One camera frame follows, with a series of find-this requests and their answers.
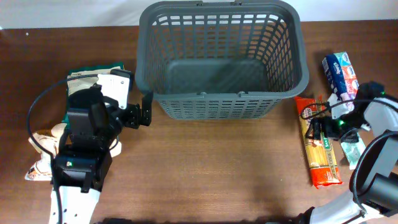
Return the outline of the white teal wipes packet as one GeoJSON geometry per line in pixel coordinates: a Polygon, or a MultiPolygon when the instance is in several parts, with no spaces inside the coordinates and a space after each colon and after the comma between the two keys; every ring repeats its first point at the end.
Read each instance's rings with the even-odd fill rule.
{"type": "Polygon", "coordinates": [[[366,148],[361,136],[356,133],[353,139],[340,141],[340,146],[348,160],[349,169],[355,170],[358,161],[366,148]]]}

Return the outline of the orange spaghetti packet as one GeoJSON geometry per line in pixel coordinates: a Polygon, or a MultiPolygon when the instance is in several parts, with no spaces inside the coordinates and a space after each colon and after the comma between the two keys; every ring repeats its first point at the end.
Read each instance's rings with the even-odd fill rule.
{"type": "Polygon", "coordinates": [[[317,103],[322,103],[322,98],[296,96],[294,100],[313,186],[319,189],[329,185],[343,184],[330,140],[324,137],[323,133],[320,133],[320,140],[305,137],[312,120],[303,119],[300,115],[302,114],[306,118],[325,109],[325,106],[317,105],[317,103]]]}

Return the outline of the blue Kleenex tissue pack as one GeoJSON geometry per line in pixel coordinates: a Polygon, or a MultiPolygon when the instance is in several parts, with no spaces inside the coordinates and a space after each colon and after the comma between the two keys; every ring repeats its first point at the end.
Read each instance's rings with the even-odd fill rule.
{"type": "Polygon", "coordinates": [[[347,52],[326,55],[322,66],[330,88],[338,99],[355,99],[359,83],[347,52]]]}

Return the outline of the grey plastic basket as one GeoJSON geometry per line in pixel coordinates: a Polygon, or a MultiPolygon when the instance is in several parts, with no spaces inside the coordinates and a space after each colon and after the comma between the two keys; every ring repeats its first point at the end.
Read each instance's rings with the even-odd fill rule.
{"type": "Polygon", "coordinates": [[[257,119],[306,89],[297,11],[283,1],[161,1],[139,19],[136,85],[174,119],[257,119]]]}

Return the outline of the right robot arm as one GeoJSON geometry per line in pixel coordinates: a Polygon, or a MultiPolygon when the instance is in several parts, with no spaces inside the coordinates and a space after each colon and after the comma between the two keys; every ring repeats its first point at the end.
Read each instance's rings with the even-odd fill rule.
{"type": "Polygon", "coordinates": [[[397,214],[397,99],[385,93],[376,82],[359,86],[354,110],[333,119],[325,116],[339,104],[299,104],[299,116],[309,120],[304,137],[321,140],[335,137],[343,140],[351,131],[367,124],[374,139],[358,160],[349,190],[321,207],[311,207],[299,214],[293,223],[365,223],[368,220],[397,214]]]}

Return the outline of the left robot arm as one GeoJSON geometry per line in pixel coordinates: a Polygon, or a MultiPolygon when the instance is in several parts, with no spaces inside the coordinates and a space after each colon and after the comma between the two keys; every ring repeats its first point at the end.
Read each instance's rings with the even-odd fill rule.
{"type": "Polygon", "coordinates": [[[89,223],[113,161],[111,146],[122,129],[149,126],[154,94],[120,109],[100,86],[78,90],[68,99],[69,127],[51,160],[50,223],[89,223]]]}

